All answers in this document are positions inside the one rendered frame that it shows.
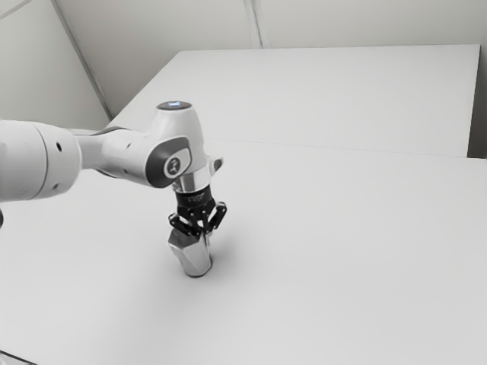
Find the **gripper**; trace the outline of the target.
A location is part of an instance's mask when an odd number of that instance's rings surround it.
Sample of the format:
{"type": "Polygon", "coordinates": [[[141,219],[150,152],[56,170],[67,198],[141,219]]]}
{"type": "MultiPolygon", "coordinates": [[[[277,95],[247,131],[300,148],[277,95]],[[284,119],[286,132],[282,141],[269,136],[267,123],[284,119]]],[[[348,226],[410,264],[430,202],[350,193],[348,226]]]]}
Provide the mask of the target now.
{"type": "Polygon", "coordinates": [[[168,217],[173,229],[186,236],[200,237],[201,228],[189,221],[202,221],[204,233],[216,230],[227,213],[224,202],[215,202],[210,186],[195,192],[175,192],[177,211],[168,217]]]}

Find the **grey faceted mug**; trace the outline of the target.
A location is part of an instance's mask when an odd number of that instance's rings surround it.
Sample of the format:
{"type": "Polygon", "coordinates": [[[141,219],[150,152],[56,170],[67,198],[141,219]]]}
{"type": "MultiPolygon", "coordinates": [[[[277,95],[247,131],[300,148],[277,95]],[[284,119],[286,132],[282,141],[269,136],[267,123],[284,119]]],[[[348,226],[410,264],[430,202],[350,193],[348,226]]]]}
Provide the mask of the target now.
{"type": "Polygon", "coordinates": [[[198,236],[187,236],[172,229],[168,246],[178,259],[186,275],[198,278],[205,275],[212,267],[209,250],[209,238],[201,233],[198,236]]]}

